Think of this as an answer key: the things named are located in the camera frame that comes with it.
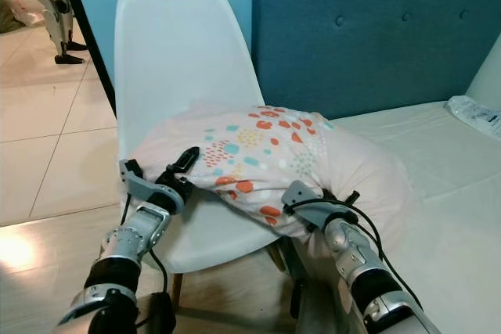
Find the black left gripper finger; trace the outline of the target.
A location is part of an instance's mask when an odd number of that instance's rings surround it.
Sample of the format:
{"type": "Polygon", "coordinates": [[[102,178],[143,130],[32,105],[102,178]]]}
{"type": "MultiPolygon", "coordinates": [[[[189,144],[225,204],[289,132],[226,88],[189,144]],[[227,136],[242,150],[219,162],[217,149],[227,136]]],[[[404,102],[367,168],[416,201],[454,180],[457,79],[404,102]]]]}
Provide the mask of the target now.
{"type": "Polygon", "coordinates": [[[196,165],[198,156],[200,156],[200,147],[194,145],[193,147],[187,148],[186,151],[182,152],[178,159],[171,164],[172,174],[189,173],[189,170],[196,165]]]}

